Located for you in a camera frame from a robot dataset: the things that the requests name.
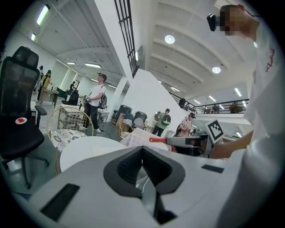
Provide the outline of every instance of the white round table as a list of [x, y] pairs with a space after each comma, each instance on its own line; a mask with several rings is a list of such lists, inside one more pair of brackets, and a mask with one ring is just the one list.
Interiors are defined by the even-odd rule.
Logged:
[[126, 148], [128, 147], [110, 138], [98, 136], [78, 138], [71, 141], [63, 149], [60, 156], [60, 169], [63, 172], [75, 163], [84, 159]]

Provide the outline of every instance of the fluorescent light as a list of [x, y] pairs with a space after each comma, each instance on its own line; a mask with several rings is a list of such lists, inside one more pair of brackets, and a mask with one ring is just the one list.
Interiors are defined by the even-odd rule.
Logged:
[[216, 102], [216, 100], [212, 96], [209, 96], [209, 98], [211, 98], [212, 101]]
[[33, 33], [32, 36], [31, 36], [31, 40], [34, 41], [35, 38], [36, 38], [36, 35]]
[[173, 44], [175, 42], [175, 38], [172, 36], [172, 35], [167, 35], [165, 38], [164, 38], [165, 42], [167, 42], [168, 44]]
[[101, 68], [100, 65], [98, 64], [92, 64], [92, 63], [85, 63], [86, 66], [92, 66], [92, 67], [96, 67], [96, 68]]
[[236, 91], [237, 94], [241, 97], [241, 93], [240, 93], [240, 91], [238, 90], [238, 88], [235, 88], [235, 91]]
[[174, 88], [174, 87], [170, 87], [172, 90], [176, 90], [176, 91], [178, 91], [178, 92], [180, 92], [180, 90], [178, 90], [178, 89], [176, 89], [176, 88]]
[[212, 71], [213, 71], [214, 73], [220, 73], [220, 72], [221, 72], [221, 68], [218, 67], [218, 66], [214, 66], [214, 67], [212, 68]]
[[46, 13], [49, 11], [49, 9], [50, 9], [49, 5], [45, 5], [45, 6], [43, 7], [43, 9], [41, 10], [41, 13], [40, 13], [39, 17], [37, 18], [37, 24], [38, 24], [38, 25], [41, 25], [41, 22], [43, 21], [45, 15], [46, 15]]

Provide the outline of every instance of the man wearing white t-shirt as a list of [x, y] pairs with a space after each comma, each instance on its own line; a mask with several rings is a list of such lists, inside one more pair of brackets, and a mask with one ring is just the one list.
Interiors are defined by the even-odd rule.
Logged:
[[[98, 76], [98, 85], [94, 87], [92, 93], [90, 95], [90, 99], [88, 103], [85, 104], [84, 112], [86, 115], [91, 115], [91, 120], [94, 126], [94, 130], [100, 133], [98, 121], [97, 121], [97, 114], [98, 114], [98, 106], [101, 97], [105, 93], [106, 87], [104, 86], [104, 82], [107, 80], [107, 76], [104, 74], [100, 74]], [[83, 125], [86, 128], [89, 125], [89, 119], [86, 120], [86, 125]]]
[[[220, 10], [220, 26], [226, 35], [236, 35], [249, 38], [257, 43], [257, 62], [253, 72], [253, 83], [249, 105], [244, 118], [253, 126], [254, 130], [244, 137], [224, 144], [216, 145], [211, 158], [229, 158], [232, 152], [245, 149], [253, 140], [264, 138], [269, 134], [280, 134], [285, 131], [284, 118], [284, 56], [274, 35], [264, 22], [256, 20], [242, 5], [226, 5]], [[276, 113], [274, 118], [268, 116], [268, 110]]]

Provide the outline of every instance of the chair headrest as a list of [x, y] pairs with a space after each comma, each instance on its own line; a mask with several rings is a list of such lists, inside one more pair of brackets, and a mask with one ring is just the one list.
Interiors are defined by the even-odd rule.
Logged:
[[23, 65], [28, 65], [33, 68], [37, 68], [37, 64], [39, 62], [39, 56], [29, 48], [23, 46], [17, 49], [12, 58], [21, 62]]

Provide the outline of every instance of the caster wheel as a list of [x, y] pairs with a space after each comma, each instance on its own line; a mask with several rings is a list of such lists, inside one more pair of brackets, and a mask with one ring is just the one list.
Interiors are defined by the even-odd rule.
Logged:
[[26, 183], [26, 184], [25, 184], [25, 187], [26, 187], [26, 189], [30, 189], [30, 188], [31, 188], [31, 185], [30, 185], [29, 183]]
[[3, 164], [3, 166], [4, 166], [5, 170], [8, 170], [8, 169], [9, 169], [9, 167], [8, 167], [7, 164]]

